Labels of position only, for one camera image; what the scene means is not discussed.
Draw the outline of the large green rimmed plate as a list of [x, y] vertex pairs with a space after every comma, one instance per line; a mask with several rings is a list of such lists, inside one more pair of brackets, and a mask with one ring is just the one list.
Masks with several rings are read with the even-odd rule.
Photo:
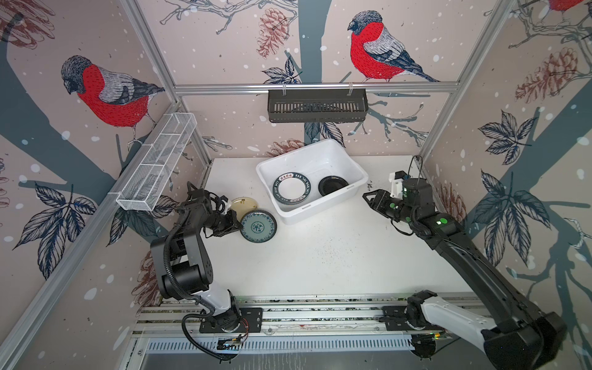
[[288, 172], [274, 181], [271, 190], [278, 203], [291, 206], [308, 198], [311, 193], [311, 182], [303, 174]]

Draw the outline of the black round plate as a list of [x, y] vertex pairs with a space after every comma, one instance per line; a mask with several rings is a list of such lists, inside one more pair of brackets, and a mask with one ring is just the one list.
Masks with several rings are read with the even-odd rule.
[[319, 182], [319, 194], [322, 197], [332, 194], [340, 189], [347, 187], [348, 181], [338, 176], [328, 176], [321, 179]]

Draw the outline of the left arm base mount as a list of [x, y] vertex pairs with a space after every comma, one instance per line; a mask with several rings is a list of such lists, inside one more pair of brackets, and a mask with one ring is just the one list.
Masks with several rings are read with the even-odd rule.
[[262, 321], [262, 308], [231, 308], [225, 313], [204, 319], [200, 324], [199, 333], [260, 333]]

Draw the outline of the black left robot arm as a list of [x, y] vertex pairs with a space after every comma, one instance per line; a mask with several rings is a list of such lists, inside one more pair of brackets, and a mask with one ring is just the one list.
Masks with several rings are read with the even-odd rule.
[[150, 252], [157, 286], [163, 298], [192, 301], [201, 307], [199, 319], [214, 329], [234, 331], [242, 322], [233, 294], [214, 281], [214, 269], [204, 244], [243, 229], [228, 199], [187, 184], [187, 199], [176, 211], [177, 223], [165, 237], [154, 240]]

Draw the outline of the white mesh wall shelf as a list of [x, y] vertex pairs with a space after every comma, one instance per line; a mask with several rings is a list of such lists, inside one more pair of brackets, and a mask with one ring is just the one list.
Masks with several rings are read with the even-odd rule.
[[192, 113], [173, 113], [117, 197], [125, 211], [153, 211], [197, 126]]

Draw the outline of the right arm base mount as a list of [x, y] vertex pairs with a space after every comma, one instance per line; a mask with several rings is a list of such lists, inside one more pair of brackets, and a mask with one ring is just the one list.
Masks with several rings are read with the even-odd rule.
[[429, 323], [420, 308], [412, 305], [408, 306], [383, 306], [382, 317], [379, 321], [384, 323], [388, 331], [445, 331], [437, 325]]

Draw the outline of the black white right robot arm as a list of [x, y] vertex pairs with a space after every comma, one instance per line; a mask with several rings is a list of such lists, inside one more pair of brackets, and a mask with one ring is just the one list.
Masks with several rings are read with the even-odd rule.
[[473, 314], [424, 290], [407, 299], [405, 315], [412, 328], [444, 328], [484, 352], [497, 369], [538, 369], [556, 359], [567, 336], [564, 320], [543, 312], [516, 290], [451, 215], [437, 211], [425, 195], [398, 199], [376, 190], [362, 197], [393, 225], [406, 223], [408, 235], [448, 262], [490, 313], [488, 318]]

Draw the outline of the teal patterned small plate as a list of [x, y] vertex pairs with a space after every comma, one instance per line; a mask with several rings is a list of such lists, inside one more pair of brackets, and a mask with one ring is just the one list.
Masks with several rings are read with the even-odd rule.
[[278, 230], [274, 216], [264, 210], [250, 211], [241, 220], [240, 233], [251, 243], [265, 243], [271, 240]]

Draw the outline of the white plastic bin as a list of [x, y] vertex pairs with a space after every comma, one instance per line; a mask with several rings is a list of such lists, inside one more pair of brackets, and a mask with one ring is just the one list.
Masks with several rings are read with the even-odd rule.
[[256, 166], [274, 209], [293, 225], [354, 197], [367, 172], [336, 140], [322, 140]]

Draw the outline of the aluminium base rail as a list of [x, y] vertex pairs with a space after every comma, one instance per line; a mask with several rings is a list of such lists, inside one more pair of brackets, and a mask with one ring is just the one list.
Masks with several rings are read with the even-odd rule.
[[[240, 308], [260, 308], [261, 332], [266, 335], [336, 332], [382, 333], [383, 308], [405, 309], [406, 294], [239, 296]], [[183, 316], [197, 311], [190, 302], [164, 300], [140, 310], [135, 331], [180, 331]]]

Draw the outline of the yellow translucent plate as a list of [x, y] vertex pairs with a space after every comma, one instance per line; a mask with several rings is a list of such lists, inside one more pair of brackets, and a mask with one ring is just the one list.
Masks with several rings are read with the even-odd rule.
[[231, 202], [231, 210], [236, 213], [238, 221], [242, 221], [247, 213], [257, 209], [258, 202], [251, 197], [238, 197]]

